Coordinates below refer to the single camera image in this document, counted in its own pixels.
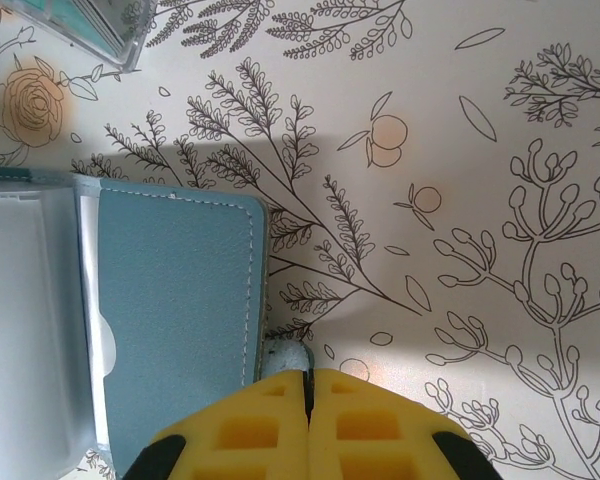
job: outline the yellow object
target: yellow object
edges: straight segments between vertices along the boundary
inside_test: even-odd
[[[164,449],[156,453],[161,443],[174,439],[181,448],[175,456],[171,451],[165,457]],[[313,378],[301,371],[279,373],[172,425],[153,439],[124,477],[474,479],[500,477],[455,422],[395,393],[326,369],[316,370]]]

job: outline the floral wallpaper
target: floral wallpaper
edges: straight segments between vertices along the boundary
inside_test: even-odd
[[[600,2],[459,3],[160,0],[125,75],[0,8],[0,165],[259,195],[269,337],[600,480]]]

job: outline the teal leather cover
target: teal leather cover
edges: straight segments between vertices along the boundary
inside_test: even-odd
[[[114,466],[163,428],[250,384],[262,341],[266,208],[255,198],[103,180],[100,311]]]

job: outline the black rubber edge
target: black rubber edge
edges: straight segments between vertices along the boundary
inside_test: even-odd
[[[433,440],[459,480],[503,480],[471,440],[452,432],[434,433]]]
[[[302,386],[304,388],[304,412],[307,415],[307,423],[311,423],[311,412],[313,411],[313,394],[315,388],[315,378],[313,368],[302,372]]]
[[[187,441],[170,435],[144,448],[122,480],[169,480]]]

